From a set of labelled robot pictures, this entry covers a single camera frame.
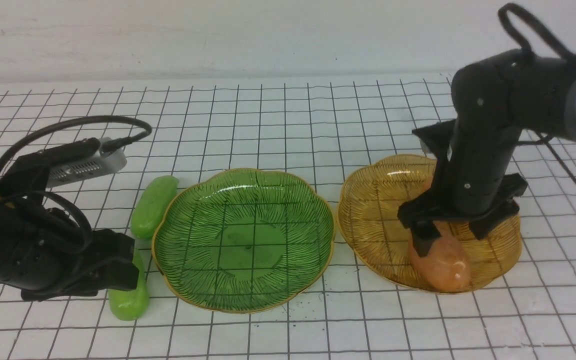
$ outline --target black grid line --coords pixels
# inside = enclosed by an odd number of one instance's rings
[[[306,91],[308,92],[308,97],[310,98],[311,96],[311,85],[307,84],[306,85]],[[308,101],[308,110],[311,109],[311,102]],[[308,121],[310,123],[310,148],[312,149],[312,164],[313,164],[313,188],[315,189],[315,192],[317,192],[317,169],[314,168],[314,165],[317,164],[316,160],[315,160],[315,140],[313,139],[313,113],[311,111],[308,112]],[[326,319],[328,319],[328,304],[327,304],[327,294],[326,294],[326,280],[325,280],[325,274],[321,274],[321,293],[322,293],[322,298],[323,298],[323,306],[324,306],[324,316],[326,317]],[[330,355],[330,328],[329,328],[329,324],[326,324],[326,346],[327,346],[327,351],[328,351],[328,360],[331,359],[331,355]]]
[[[352,86],[354,87],[354,96],[355,96],[355,100],[357,102],[357,107],[359,109],[361,109],[361,106],[359,106],[359,96],[357,95],[357,85],[355,84],[355,82],[352,82]],[[359,120],[362,121],[363,120],[363,116],[362,116],[362,111],[359,110]],[[361,130],[363,132],[364,135],[364,139],[366,138],[366,130],[364,129],[364,125],[363,125],[363,121],[361,124]],[[343,175],[343,178],[346,178],[346,174],[344,171],[344,160],[341,160],[341,173]],[[373,356],[370,353],[370,335],[368,334],[368,322],[366,322],[366,307],[364,306],[364,295],[362,294],[362,281],[361,278],[359,276],[359,260],[357,259],[357,256],[354,256],[354,264],[356,265],[356,269],[357,269],[357,287],[359,288],[359,301],[361,301],[361,312],[363,313],[363,329],[366,333],[366,346],[368,348],[368,360],[372,360]]]
[[[121,94],[122,94],[122,91],[123,91],[123,90],[124,90],[124,87],[122,86],[122,87],[121,87],[121,90],[119,91],[119,96],[117,96],[117,101],[119,101],[119,98],[121,98]],[[144,88],[143,90],[144,90],[144,91],[141,93],[141,99],[142,99],[142,100],[144,99],[144,95],[146,94],[146,89]],[[139,105],[137,105],[137,112],[139,112],[139,107],[141,107],[141,103],[139,103]],[[112,108],[112,111],[114,112],[116,108],[117,108],[117,104],[114,105],[114,107]],[[101,136],[102,138],[105,136],[106,132],[108,131],[108,125],[109,125],[109,124],[106,123],[105,128],[103,129],[103,133],[102,133],[102,136]],[[115,174],[112,174],[112,175],[111,175],[111,178],[112,178],[112,180],[114,180]],[[108,192],[105,194],[105,198],[103,198],[102,209],[104,209],[104,207],[106,206],[106,203],[108,202],[108,196],[109,196],[109,195],[110,195],[110,192],[108,191]],[[134,203],[137,203],[137,194],[135,194]],[[98,225],[99,225],[99,218],[97,219],[96,223],[94,223],[94,228],[97,228]],[[97,317],[97,319],[96,319],[96,326],[97,326],[97,327],[99,326],[99,322],[101,321],[101,316],[102,316],[102,314],[104,313],[104,308],[106,307],[106,305],[108,305],[108,301],[109,301],[109,300],[108,300],[108,292],[106,291],[105,294],[104,294],[104,296],[103,296],[103,302],[102,302],[102,304],[101,304],[101,309],[99,309],[99,315],[98,315],[98,317]],[[92,352],[92,349],[93,349],[93,347],[95,346],[95,338],[96,338],[96,336],[97,336],[97,330],[98,330],[98,329],[95,328],[94,331],[93,331],[92,339],[90,340],[90,347],[89,347],[89,349],[88,349],[88,351],[87,351],[87,354],[86,354],[88,357],[90,357],[90,353]]]
[[[430,89],[428,88],[428,83],[426,80],[423,80],[423,85],[425,85],[426,91],[428,91],[428,96],[430,96]],[[435,106],[435,101],[433,97],[430,96],[430,102],[432,102],[432,107],[434,107],[434,112],[437,114],[437,119],[441,118],[439,116],[439,111],[437,111],[437,107]],[[450,357],[452,360],[455,360],[455,353],[453,352],[453,347],[451,346],[450,336],[448,335],[448,328],[446,327],[446,319],[444,318],[444,312],[442,311],[441,303],[439,303],[439,296],[435,296],[437,299],[437,306],[439,307],[439,315],[441,315],[441,325],[443,325],[443,332],[446,335],[446,341],[448,342],[448,348],[450,348]]]

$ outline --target toy cucumber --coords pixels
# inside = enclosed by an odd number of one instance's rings
[[[146,287],[146,274],[144,272],[144,261],[135,249],[132,256],[132,263],[139,269],[137,288],[131,291],[121,291],[115,289],[108,290],[108,303],[110,311],[121,321],[135,321],[146,312],[150,303],[148,287]]]
[[[162,222],[164,213],[177,195],[178,178],[166,175],[155,178],[141,195],[132,212],[130,231],[137,239],[150,240]]]

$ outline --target black cable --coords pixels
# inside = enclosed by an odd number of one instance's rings
[[[568,48],[564,46],[564,44],[548,29],[548,27],[546,27],[546,25],[534,16],[534,14],[514,2],[509,2],[498,10],[497,15],[499,21],[501,22],[501,26],[505,32],[514,39],[517,44],[519,44],[523,54],[528,59],[532,59],[535,56],[533,47],[530,42],[528,42],[528,39],[526,39],[524,35],[522,35],[510,22],[510,19],[508,18],[509,12],[528,25],[528,27],[539,35],[544,43],[546,43],[546,45],[548,45],[562,59],[569,60],[575,56],[574,53],[568,50]]]
[[[546,145],[547,143],[551,142],[551,140],[554,138],[555,137],[553,135],[547,135],[547,136],[544,136],[541,139],[538,139],[536,141],[519,141],[519,142],[517,142],[517,146]]]
[[[61,130],[68,128],[74,128],[76,126],[91,125],[91,124],[107,124],[107,123],[137,126],[138,128],[144,129],[144,131],[140,132],[135,136],[129,136],[124,137],[122,139],[118,139],[119,141],[116,141],[112,143],[111,146],[108,146],[106,148],[106,151],[112,151],[113,148],[118,146],[117,148],[114,149],[116,150],[118,148],[121,148],[121,146],[125,146],[135,141],[139,141],[144,137],[150,135],[151,132],[153,132],[153,127],[150,126],[147,122],[126,116],[114,116],[114,115],[87,116],[82,118],[74,118],[58,123],[53,123],[53,125],[48,125],[42,129],[36,130],[35,132],[31,132],[30,134],[28,134],[27,136],[23,137],[22,139],[14,143],[12,146],[10,146],[8,150],[6,150],[6,152],[4,152],[4,154],[0,157],[0,175],[3,169],[6,167],[6,164],[20,150],[22,150],[28,144],[37,141],[42,137],[45,137],[46,135],[50,135],[54,132],[59,132]]]
[[[576,176],[572,173],[572,171],[570,171],[569,167],[566,165],[566,162],[564,162],[562,160],[562,157],[560,157],[560,155],[555,151],[555,149],[553,148],[553,146],[551,145],[550,142],[545,141],[546,138],[544,136],[542,136],[540,133],[537,133],[537,136],[543,141],[543,145],[546,146],[546,148],[548,148],[548,150],[550,150],[550,152],[552,153],[553,157],[555,157],[555,160],[557,160],[557,162],[560,164],[560,166],[564,169],[564,171],[566,172],[566,174],[568,175],[568,177],[570,177],[570,180],[572,180],[572,182],[574,183],[574,185],[576,185]]]
[[[7,196],[4,198],[0,198],[0,203],[7,203],[11,200],[23,198],[24,196],[28,196],[30,194],[39,194],[48,198],[60,207],[62,207],[66,212],[70,214],[74,222],[77,224],[79,232],[80,232],[80,239],[81,244],[73,244],[68,241],[60,241],[59,237],[55,237],[54,239],[50,240],[50,243],[55,246],[55,248],[63,251],[67,254],[78,254],[84,249],[86,249],[90,243],[92,242],[92,226],[90,226],[90,222],[86,215],[75,206],[74,203],[71,203],[66,198],[61,196],[60,194],[53,193],[51,191],[41,191],[41,190],[30,190],[30,191],[23,191],[21,193],[16,193],[11,196]]]

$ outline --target glass plate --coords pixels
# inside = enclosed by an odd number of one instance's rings
[[[393,155],[360,168],[343,183],[337,217],[341,235],[354,253],[380,276],[398,285],[439,292],[414,271],[408,256],[412,235],[397,219],[405,201],[418,197],[433,176],[435,160],[419,155]],[[487,238],[475,239],[467,223],[451,223],[471,262],[471,292],[504,275],[522,251],[519,217],[507,219]]]
[[[233,169],[172,200],[152,255],[182,300],[254,313],[310,287],[330,262],[334,237],[329,205],[304,180]]]

